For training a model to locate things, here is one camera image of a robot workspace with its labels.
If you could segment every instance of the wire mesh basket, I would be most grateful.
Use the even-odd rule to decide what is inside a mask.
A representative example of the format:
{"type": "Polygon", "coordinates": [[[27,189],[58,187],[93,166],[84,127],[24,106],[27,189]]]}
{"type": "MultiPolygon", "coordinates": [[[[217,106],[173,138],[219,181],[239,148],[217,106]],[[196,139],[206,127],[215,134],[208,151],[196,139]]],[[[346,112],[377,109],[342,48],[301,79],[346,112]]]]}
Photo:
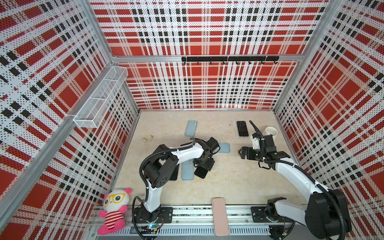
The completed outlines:
{"type": "Polygon", "coordinates": [[[127,68],[111,67],[74,118],[77,126],[98,128],[127,76],[127,68]]]}

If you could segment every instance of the marble floor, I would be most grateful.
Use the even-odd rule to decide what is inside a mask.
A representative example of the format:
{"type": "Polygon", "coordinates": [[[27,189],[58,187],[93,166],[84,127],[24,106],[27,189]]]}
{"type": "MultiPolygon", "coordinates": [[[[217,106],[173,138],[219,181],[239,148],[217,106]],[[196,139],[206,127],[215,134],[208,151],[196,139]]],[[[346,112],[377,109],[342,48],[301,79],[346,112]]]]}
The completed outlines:
{"type": "Polygon", "coordinates": [[[291,155],[271,111],[142,111],[115,188],[131,188],[131,201],[134,196],[144,198],[145,185],[139,176],[141,162],[158,145],[177,147],[190,142],[184,135],[188,120],[198,121],[195,137],[228,142],[230,153],[215,154],[215,164],[205,179],[195,176],[192,181],[181,180],[180,166],[177,181],[163,186],[162,204],[211,204],[214,197],[223,197],[226,204],[266,204],[274,197],[306,204],[301,193],[281,174],[259,168],[257,161],[241,159],[237,153],[242,146],[252,144],[250,138],[238,137],[236,122],[246,121],[252,135],[254,130],[249,123],[252,120],[260,131],[267,126],[276,128],[277,150],[291,155]],[[144,140],[146,135],[153,138],[144,140]]]}

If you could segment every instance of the paper cup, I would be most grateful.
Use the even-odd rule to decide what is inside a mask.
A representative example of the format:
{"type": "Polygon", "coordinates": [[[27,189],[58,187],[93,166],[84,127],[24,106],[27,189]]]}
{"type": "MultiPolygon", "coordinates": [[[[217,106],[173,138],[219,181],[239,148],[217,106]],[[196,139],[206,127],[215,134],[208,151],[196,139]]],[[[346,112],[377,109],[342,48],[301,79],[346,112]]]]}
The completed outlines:
{"type": "Polygon", "coordinates": [[[272,135],[273,141],[275,141],[277,136],[277,129],[274,127],[266,127],[263,131],[263,136],[264,135],[272,135]]]}

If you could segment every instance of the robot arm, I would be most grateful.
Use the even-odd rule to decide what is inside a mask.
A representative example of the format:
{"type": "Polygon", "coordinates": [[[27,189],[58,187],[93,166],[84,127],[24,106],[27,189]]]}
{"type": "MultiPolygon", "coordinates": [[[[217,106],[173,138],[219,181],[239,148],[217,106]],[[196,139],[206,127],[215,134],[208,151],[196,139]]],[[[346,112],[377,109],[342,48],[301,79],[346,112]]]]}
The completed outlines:
{"type": "Polygon", "coordinates": [[[157,218],[162,187],[169,181],[176,165],[193,159],[194,164],[198,164],[199,167],[207,171],[212,169],[215,163],[212,155],[213,151],[218,147],[218,142],[212,137],[208,141],[193,140],[192,143],[180,147],[169,148],[162,144],[157,147],[148,161],[143,162],[143,177],[147,181],[146,185],[148,185],[143,207],[145,208],[144,214],[149,222],[153,222],[157,218]]]}
{"type": "Polygon", "coordinates": [[[338,189],[331,190],[313,179],[301,169],[288,154],[278,152],[272,135],[263,136],[251,122],[256,133],[252,135],[252,147],[242,147],[238,152],[242,159],[265,162],[269,168],[286,177],[307,200],[307,205],[295,205],[284,197],[269,199],[266,217],[274,222],[279,217],[288,217],[308,227],[319,239],[326,237],[345,237],[352,230],[345,195],[338,189]]]}

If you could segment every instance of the plaid wall panel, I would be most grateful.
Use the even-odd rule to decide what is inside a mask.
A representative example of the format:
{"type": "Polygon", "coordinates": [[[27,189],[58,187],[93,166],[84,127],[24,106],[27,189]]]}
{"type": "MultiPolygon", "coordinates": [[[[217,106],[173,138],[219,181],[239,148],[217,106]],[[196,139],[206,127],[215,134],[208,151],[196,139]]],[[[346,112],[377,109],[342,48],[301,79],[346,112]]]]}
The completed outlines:
{"type": "Polygon", "coordinates": [[[272,109],[296,62],[121,63],[141,109],[272,109]]]}
{"type": "Polygon", "coordinates": [[[304,169],[347,196],[354,239],[384,233],[383,37],[383,1],[343,1],[278,113],[304,169]]]}
{"type": "Polygon", "coordinates": [[[82,239],[134,121],[120,90],[98,129],[75,127],[12,217],[1,240],[82,239]]]}
{"type": "Polygon", "coordinates": [[[106,65],[77,1],[0,1],[0,197],[106,65]]]}
{"type": "Polygon", "coordinates": [[[302,53],[328,0],[90,0],[116,56],[302,53]]]}

